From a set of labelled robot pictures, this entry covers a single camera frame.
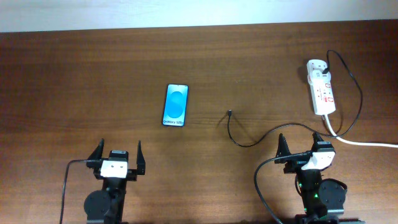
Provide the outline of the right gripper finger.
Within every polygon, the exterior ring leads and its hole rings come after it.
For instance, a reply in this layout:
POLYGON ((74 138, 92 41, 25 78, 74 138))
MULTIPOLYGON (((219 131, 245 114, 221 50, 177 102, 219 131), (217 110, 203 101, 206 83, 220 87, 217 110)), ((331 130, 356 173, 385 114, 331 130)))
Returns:
POLYGON ((289 150, 286 138, 282 133, 280 133, 278 139, 278 148, 275 155, 276 157, 275 162, 287 162, 287 160, 289 160, 289 156, 291 155, 292 153, 289 150))
POLYGON ((312 137, 313 137, 313 146, 321 146, 325 144, 325 141, 321 138, 321 136, 318 133, 314 132, 312 134, 312 137))

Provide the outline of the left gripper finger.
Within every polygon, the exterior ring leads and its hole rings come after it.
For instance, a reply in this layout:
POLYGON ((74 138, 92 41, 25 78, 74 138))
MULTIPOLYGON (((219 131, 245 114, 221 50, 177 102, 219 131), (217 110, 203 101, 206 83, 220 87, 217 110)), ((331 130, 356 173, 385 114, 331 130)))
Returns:
POLYGON ((87 168, 99 169, 101 167, 103 158, 104 139, 101 139, 96 149, 90 154, 86 162, 87 168))
POLYGON ((139 141, 137 145, 136 164, 137 164, 137 175, 144 175, 146 173, 146 161, 142 153, 141 141, 139 141))

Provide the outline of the blue Galaxy smartphone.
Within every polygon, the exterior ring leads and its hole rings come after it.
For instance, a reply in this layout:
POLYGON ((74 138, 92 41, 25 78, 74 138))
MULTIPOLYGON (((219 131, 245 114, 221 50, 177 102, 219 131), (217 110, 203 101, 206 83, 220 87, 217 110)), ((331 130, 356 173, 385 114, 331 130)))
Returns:
POLYGON ((184 127, 187 112, 188 85, 168 84, 165 96, 162 124, 184 127))

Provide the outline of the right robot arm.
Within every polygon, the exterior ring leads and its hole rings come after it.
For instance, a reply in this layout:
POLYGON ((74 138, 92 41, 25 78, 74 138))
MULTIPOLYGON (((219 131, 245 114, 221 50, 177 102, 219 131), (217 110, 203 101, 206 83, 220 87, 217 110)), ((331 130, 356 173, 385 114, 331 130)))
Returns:
POLYGON ((348 187, 336 179, 323 179, 336 155, 329 141, 314 133, 311 150, 292 154, 283 134, 279 135, 276 163, 284 164, 285 174, 295 174, 295 187, 302 198, 305 213, 296 215, 296 223, 339 223, 348 187))

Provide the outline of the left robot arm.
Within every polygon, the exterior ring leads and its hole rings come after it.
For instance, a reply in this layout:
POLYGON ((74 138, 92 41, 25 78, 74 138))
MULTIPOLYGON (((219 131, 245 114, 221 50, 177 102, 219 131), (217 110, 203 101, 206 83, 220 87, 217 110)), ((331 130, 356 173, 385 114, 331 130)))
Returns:
POLYGON ((104 140, 88 157, 87 168, 93 169, 96 179, 103 182, 100 190, 90 193, 85 199, 84 210, 87 223, 116 224, 123 219, 124 200, 128 182, 135 182, 146 172, 146 162, 141 143, 137 145, 136 168, 129 168, 129 153, 112 150, 103 157, 104 140))

